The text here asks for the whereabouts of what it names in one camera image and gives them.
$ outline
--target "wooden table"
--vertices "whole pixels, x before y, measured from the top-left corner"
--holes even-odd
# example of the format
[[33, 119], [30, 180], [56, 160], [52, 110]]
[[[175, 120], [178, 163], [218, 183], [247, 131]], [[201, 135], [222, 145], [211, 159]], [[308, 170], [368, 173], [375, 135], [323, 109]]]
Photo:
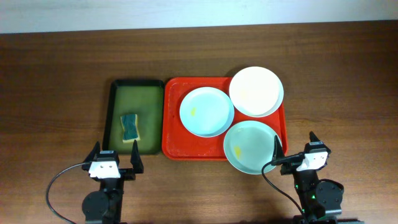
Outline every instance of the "wooden table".
[[[341, 218], [398, 221], [398, 22], [281, 24], [0, 35], [0, 222], [62, 223], [44, 193], [60, 170], [102, 141], [117, 78], [223, 77], [269, 68], [285, 88], [289, 154], [314, 131], [332, 150], [321, 178], [344, 184]], [[121, 167], [129, 166], [121, 158]], [[237, 223], [299, 214], [261, 176], [228, 162], [143, 156], [125, 185], [129, 223]], [[297, 199], [292, 176], [269, 178]], [[75, 169], [51, 192], [84, 222], [98, 183]]]

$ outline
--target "blue sponge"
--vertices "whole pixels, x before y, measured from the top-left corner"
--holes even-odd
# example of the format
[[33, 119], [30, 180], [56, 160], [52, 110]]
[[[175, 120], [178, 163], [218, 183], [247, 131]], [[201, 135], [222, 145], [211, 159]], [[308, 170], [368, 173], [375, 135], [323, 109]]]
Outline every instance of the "blue sponge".
[[126, 114], [120, 117], [122, 121], [122, 128], [124, 131], [123, 134], [123, 143], [134, 142], [134, 140], [139, 141], [139, 132], [138, 132], [138, 116], [136, 114]]

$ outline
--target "tray rim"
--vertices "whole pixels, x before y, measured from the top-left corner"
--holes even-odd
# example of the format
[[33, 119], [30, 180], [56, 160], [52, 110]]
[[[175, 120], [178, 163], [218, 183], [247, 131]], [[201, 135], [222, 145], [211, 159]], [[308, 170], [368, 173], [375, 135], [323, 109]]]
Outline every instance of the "tray rim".
[[[112, 127], [112, 120], [113, 120], [113, 111], [114, 111], [114, 100], [116, 97], [116, 91], [121, 86], [159, 86], [163, 89], [165, 94], [165, 85], [162, 80], [156, 79], [116, 79], [111, 83], [111, 89], [109, 91], [109, 98], [108, 98], [108, 107], [106, 110], [106, 121], [105, 121], [105, 129], [104, 129], [104, 136], [102, 140], [102, 149], [104, 151], [109, 150], [109, 139], [111, 137], [111, 127]], [[164, 119], [164, 95], [163, 95], [163, 103], [162, 103], [162, 120]], [[163, 122], [161, 122], [162, 134], [160, 135], [160, 142], [163, 142]], [[142, 155], [156, 155], [161, 150], [158, 150], [155, 153], [150, 154], [142, 154]]]
[[[217, 81], [217, 80], [228, 80], [232, 77], [174, 77], [170, 79], [165, 86], [165, 93], [164, 93], [164, 105], [166, 106], [166, 103], [169, 103], [169, 92], [171, 89], [171, 86], [179, 82], [179, 80], [190, 80], [191, 78], [194, 79], [208, 79], [211, 81]], [[167, 119], [169, 116], [168, 110], [165, 110], [165, 106], [163, 107], [163, 128], [162, 128], [162, 152], [163, 154], [174, 161], [227, 161], [226, 157], [175, 157], [171, 155], [168, 150], [166, 150], [167, 146], [167, 138], [164, 138], [166, 133], [167, 133]], [[286, 120], [285, 120], [285, 108], [284, 108], [284, 102], [282, 101], [282, 104], [280, 104], [279, 108], [277, 109], [279, 113], [279, 123], [280, 123], [280, 135], [281, 135], [281, 140], [282, 144], [286, 148], [286, 151], [284, 151], [284, 154], [286, 155], [289, 151], [289, 144], [287, 140], [287, 130], [286, 130]]]

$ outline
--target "red tray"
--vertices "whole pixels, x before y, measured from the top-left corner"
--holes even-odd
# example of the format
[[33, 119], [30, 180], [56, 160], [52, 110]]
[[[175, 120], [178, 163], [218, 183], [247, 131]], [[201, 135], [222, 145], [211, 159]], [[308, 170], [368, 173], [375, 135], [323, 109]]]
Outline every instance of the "red tray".
[[[228, 94], [232, 78], [181, 77], [166, 84], [163, 116], [162, 150], [170, 159], [186, 161], [225, 161], [223, 134], [212, 138], [201, 138], [185, 129], [180, 119], [180, 105], [184, 97], [199, 87], [214, 87]], [[280, 137], [284, 154], [287, 153], [285, 111], [283, 103], [277, 111], [263, 118], [252, 118], [235, 109], [232, 125], [241, 121], [260, 121], [270, 126]]]

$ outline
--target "light blue plate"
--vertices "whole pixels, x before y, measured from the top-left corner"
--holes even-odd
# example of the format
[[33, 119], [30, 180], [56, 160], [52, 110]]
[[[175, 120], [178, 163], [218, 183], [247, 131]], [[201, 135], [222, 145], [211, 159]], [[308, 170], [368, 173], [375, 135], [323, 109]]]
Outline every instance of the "light blue plate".
[[[275, 135], [272, 128], [258, 121], [235, 124], [224, 138], [225, 156], [238, 170], [247, 174], [261, 174], [262, 167], [272, 160]], [[273, 168], [267, 166], [264, 173]]]
[[202, 87], [182, 100], [180, 119], [192, 134], [210, 138], [225, 132], [234, 119], [234, 106], [223, 91]]

